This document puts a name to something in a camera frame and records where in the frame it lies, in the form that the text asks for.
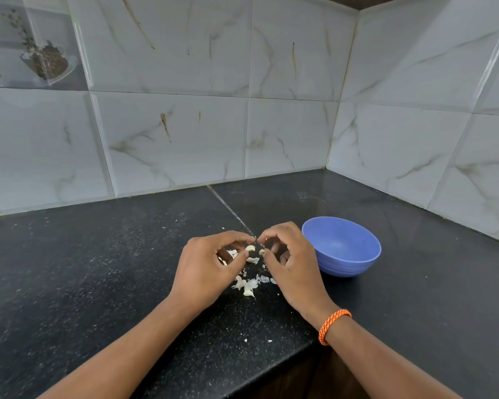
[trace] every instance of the brown stain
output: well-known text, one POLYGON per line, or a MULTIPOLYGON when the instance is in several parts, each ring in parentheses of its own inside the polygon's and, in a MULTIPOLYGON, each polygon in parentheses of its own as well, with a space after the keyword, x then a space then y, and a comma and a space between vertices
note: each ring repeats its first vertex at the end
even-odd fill
POLYGON ((166 126, 166 114, 164 113, 161 113, 161 122, 163 122, 164 130, 168 136, 168 141, 172 144, 172 140, 170 140, 170 133, 168 133, 168 127, 166 126))
POLYGON ((146 33, 144 33, 144 31, 142 30, 142 27, 140 26, 140 22, 137 19, 137 17, 135 16, 135 14, 133 13, 133 10, 131 9, 131 5, 129 4, 128 0, 122 0, 122 2, 124 3, 124 6, 128 10, 128 13, 131 16, 131 19, 133 19, 133 21, 135 22, 135 25, 137 26, 137 28, 139 28, 140 33, 142 33, 142 36, 144 36, 144 39, 146 39, 146 41, 149 43, 149 45, 152 47, 152 49, 155 50, 155 46, 153 46, 152 41, 148 39, 148 37, 146 36, 146 33))
POLYGON ((294 65, 294 75, 297 77, 296 52, 294 51, 295 42, 292 42, 292 64, 294 65))

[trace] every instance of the kitchen counter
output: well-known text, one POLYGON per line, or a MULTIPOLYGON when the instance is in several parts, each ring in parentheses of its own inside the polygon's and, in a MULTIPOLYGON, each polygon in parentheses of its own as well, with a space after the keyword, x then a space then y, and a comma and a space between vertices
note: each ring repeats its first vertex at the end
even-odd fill
MULTIPOLYGON (((464 398, 499 398, 498 241, 330 171, 213 187, 256 234, 319 215, 367 227, 383 253, 356 278, 324 275, 333 300, 464 398)), ((168 295, 186 241, 223 229, 245 231, 206 187, 0 217, 0 398, 36 397, 129 330, 168 295)), ((227 397, 317 347, 276 285, 254 293, 228 288, 133 397, 227 397)))

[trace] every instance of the granite countertop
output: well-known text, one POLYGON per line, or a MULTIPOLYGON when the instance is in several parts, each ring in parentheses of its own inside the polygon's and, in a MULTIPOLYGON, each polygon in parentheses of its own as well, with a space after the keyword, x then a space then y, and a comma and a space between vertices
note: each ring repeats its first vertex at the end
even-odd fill
MULTIPOLYGON (((318 215, 370 229, 381 257, 324 275, 333 300, 466 399, 499 398, 498 241, 330 171, 214 189, 257 234, 318 215)), ((168 295, 186 241, 223 229, 245 231, 206 187, 0 217, 0 398, 36 397, 129 330, 168 295)), ((228 288, 133 397, 226 397, 316 340, 276 285, 228 288)))

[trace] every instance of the backsplash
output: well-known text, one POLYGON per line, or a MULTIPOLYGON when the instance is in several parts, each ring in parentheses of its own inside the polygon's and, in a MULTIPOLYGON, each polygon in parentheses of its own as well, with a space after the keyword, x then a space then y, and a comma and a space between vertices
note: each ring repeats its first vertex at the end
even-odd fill
POLYGON ((0 0, 0 214, 324 167, 357 15, 0 0))
POLYGON ((360 11, 327 167, 499 239, 499 0, 360 11))

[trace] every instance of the orange bracelet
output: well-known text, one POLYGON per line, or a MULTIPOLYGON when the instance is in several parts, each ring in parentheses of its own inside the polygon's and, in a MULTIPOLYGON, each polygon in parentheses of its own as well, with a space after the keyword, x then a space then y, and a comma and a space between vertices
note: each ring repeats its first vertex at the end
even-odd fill
POLYGON ((350 318, 352 318, 351 316, 351 312, 349 312, 348 310, 339 310, 339 311, 336 311, 333 315, 331 315, 330 317, 327 318, 327 320, 324 322, 324 324, 322 325, 321 329, 320 329, 320 334, 318 335, 318 340, 320 341, 320 343, 322 343, 324 346, 328 346, 329 343, 327 343, 325 341, 325 335, 327 334, 327 331, 329 330, 329 328, 331 327, 331 325, 333 324, 334 321, 336 321, 339 317, 341 317, 342 315, 347 315, 349 316, 350 318))

